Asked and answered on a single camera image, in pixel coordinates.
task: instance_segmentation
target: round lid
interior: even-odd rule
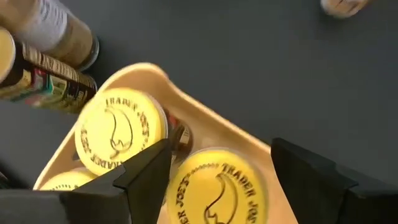
[[[222,148],[199,151],[167,189],[171,223],[259,223],[267,218],[266,188],[255,168]]]
[[[11,34],[0,27],[0,83],[6,79],[15,60],[15,43]]]
[[[40,190],[75,190],[95,179],[88,170],[73,170],[56,175],[47,181]]]
[[[107,90],[98,93],[80,114],[76,150],[87,169],[102,175],[163,139],[166,122],[145,93]]]

